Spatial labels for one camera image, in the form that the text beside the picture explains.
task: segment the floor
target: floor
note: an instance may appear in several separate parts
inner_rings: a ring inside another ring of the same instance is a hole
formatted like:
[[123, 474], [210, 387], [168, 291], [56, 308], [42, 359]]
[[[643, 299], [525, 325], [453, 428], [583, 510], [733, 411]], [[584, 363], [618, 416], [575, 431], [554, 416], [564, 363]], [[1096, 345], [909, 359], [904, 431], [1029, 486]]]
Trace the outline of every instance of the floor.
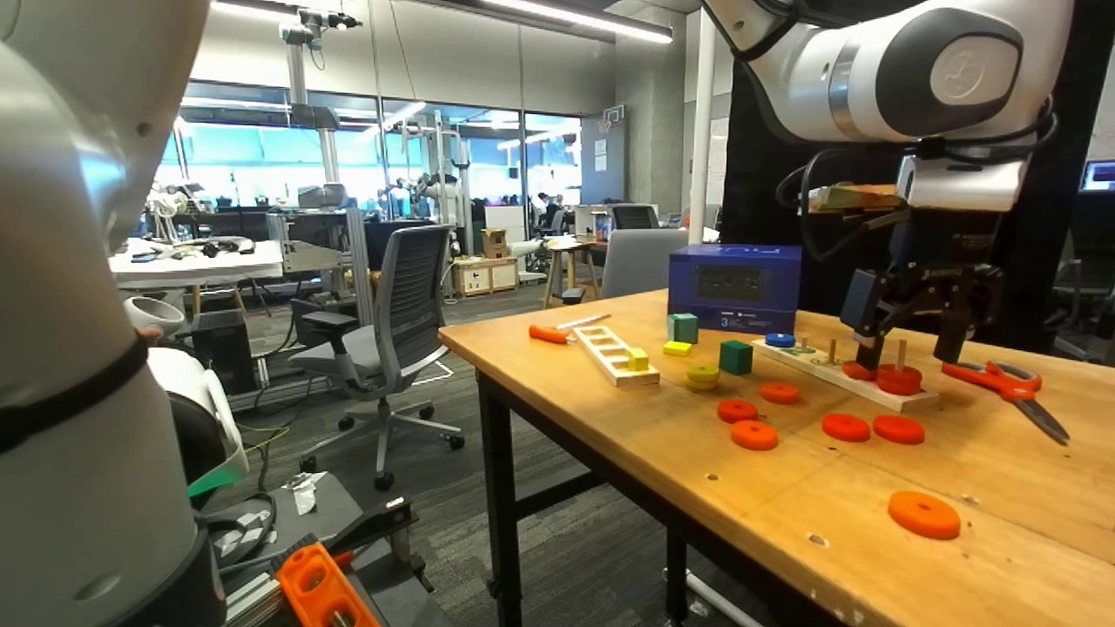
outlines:
[[[483, 291], [467, 299], [445, 299], [445, 325], [467, 325], [480, 316], [523, 315], [543, 308], [543, 281], [510, 291]], [[283, 371], [290, 341], [290, 308], [250, 308], [246, 316], [254, 355], [272, 355]], [[424, 557], [432, 599], [456, 627], [494, 622], [494, 599], [489, 594], [489, 515], [483, 515], [483, 465], [475, 371], [460, 359], [445, 359], [448, 381], [420, 382], [398, 398], [398, 404], [434, 404], [434, 418], [465, 428], [465, 448], [448, 448], [444, 438], [420, 431], [398, 431], [395, 438], [395, 486], [384, 493], [372, 486], [372, 453], [340, 448], [332, 464], [363, 506], [405, 493], [418, 515], [412, 542]], [[290, 404], [260, 404], [240, 411], [240, 431], [246, 438], [254, 469], [260, 469], [260, 448], [269, 448], [269, 474], [260, 485], [280, 486], [290, 482], [312, 442], [333, 431], [348, 398], [312, 395]], [[554, 476], [578, 474], [578, 464], [550, 445], [525, 420], [516, 420], [518, 493]], [[240, 485], [217, 503], [233, 503], [250, 485]], [[528, 627], [643, 627], [664, 620], [664, 532], [639, 506], [614, 486], [584, 492], [564, 506], [554, 506], [518, 522], [523, 542], [523, 590]], [[733, 604], [748, 606], [764, 622], [777, 622], [766, 606], [741, 586], [719, 576], [704, 557], [694, 557], [694, 571], [713, 582]], [[688, 622], [733, 622], [694, 599], [694, 620]]]

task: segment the workbench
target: workbench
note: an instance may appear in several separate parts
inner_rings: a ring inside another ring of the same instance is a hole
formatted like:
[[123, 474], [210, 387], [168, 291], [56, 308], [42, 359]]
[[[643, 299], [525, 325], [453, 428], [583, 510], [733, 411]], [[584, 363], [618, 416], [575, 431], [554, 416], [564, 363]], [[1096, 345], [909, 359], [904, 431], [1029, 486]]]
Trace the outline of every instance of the workbench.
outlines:
[[[640, 345], [660, 382], [618, 387], [584, 348], [528, 341], [528, 325], [611, 315], [605, 326]], [[797, 315], [797, 337], [855, 359], [848, 326]], [[682, 376], [719, 364], [726, 330], [699, 326], [691, 355], [662, 355], [664, 291], [596, 299], [444, 330], [476, 370], [490, 576], [503, 622], [523, 622], [518, 519], [600, 482], [662, 519], [668, 614], [682, 616], [682, 548], [728, 571], [761, 566], [826, 616], [848, 622], [1110, 622], [1115, 593], [1115, 404], [1110, 370], [970, 341], [964, 363], [1014, 363], [1046, 381], [1039, 400], [1068, 428], [1056, 445], [1002, 398], [950, 381], [930, 333], [893, 330], [890, 345], [924, 371], [940, 404], [909, 411], [919, 445], [841, 442], [820, 420], [886, 406], [764, 351], [748, 376], [694, 395]], [[801, 387], [801, 404], [766, 404], [761, 382]], [[722, 398], [751, 400], [782, 431], [757, 453], [728, 438]], [[590, 474], [516, 493], [512, 416], [575, 453]], [[924, 492], [963, 515], [953, 541], [927, 541], [890, 515], [897, 492]]]

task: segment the orange plastic disc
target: orange plastic disc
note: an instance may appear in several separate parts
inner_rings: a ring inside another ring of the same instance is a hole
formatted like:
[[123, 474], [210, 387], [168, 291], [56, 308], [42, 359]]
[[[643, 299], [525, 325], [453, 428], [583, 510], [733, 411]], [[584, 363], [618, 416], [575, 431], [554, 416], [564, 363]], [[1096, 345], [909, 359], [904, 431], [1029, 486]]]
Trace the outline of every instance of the orange plastic disc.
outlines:
[[927, 438], [927, 428], [909, 416], [877, 416], [873, 431], [890, 442], [906, 442], [906, 445], [915, 445]]
[[757, 404], [748, 404], [748, 400], [741, 400], [741, 398], [726, 398], [726, 400], [719, 400], [719, 418], [722, 420], [761, 420], [761, 411], [757, 411]]
[[764, 382], [761, 395], [764, 395], [769, 404], [797, 404], [797, 400], [801, 400], [801, 390], [792, 387], [792, 382]]
[[873, 381], [873, 371], [872, 371], [868, 364], [862, 364], [862, 363], [843, 363], [843, 371], [848, 371], [851, 381]]
[[890, 395], [898, 395], [898, 398], [924, 395], [924, 390], [919, 390], [919, 371], [915, 371], [915, 370], [906, 370], [906, 364], [877, 364], [877, 370], [873, 370], [873, 387], [877, 387], [877, 390], [890, 390]]
[[843, 442], [868, 442], [872, 438], [872, 426], [857, 416], [826, 416], [821, 428]]
[[963, 532], [963, 515], [947, 503], [919, 492], [897, 492], [890, 512], [915, 535], [953, 541]]
[[734, 420], [733, 426], [733, 442], [739, 442], [741, 448], [772, 448], [777, 445], [777, 431], [766, 420]]

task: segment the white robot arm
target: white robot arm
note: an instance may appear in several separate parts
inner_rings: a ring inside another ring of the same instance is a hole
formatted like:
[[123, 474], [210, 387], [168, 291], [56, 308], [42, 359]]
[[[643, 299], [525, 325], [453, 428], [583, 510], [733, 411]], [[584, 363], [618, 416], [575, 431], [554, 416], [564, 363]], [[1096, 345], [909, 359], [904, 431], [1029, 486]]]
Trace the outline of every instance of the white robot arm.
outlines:
[[[207, 11], [0, 0], [0, 535], [20, 578], [3, 622], [223, 616], [171, 404], [103, 261], [143, 210]], [[188, 576], [210, 590], [188, 594]]]
[[[1056, 130], [1051, 88], [1077, 5], [924, 0], [857, 24], [821, 24], [801, 0], [704, 7], [748, 63], [782, 132], [904, 147], [893, 269], [857, 270], [841, 310], [862, 363], [877, 364], [883, 333], [919, 315], [943, 316], [936, 359], [957, 359], [963, 337], [992, 316], [1001, 274], [986, 255], [998, 215], [1019, 207], [1029, 160]], [[794, 203], [809, 220], [811, 168], [801, 172]]]

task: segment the table leg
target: table leg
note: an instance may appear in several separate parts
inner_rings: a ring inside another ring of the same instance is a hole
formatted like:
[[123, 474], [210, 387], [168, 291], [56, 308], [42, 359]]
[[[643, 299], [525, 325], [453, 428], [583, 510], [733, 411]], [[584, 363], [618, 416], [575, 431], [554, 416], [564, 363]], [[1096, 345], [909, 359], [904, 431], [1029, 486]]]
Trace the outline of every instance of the table leg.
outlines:
[[476, 376], [480, 434], [483, 434], [483, 485], [489, 485], [489, 541], [490, 541], [490, 593], [497, 599], [497, 622], [523, 622], [523, 576], [518, 576], [518, 519], [516, 519], [516, 457], [512, 411], [494, 382]]
[[664, 525], [664, 614], [671, 622], [691, 616], [688, 606], [688, 541]]

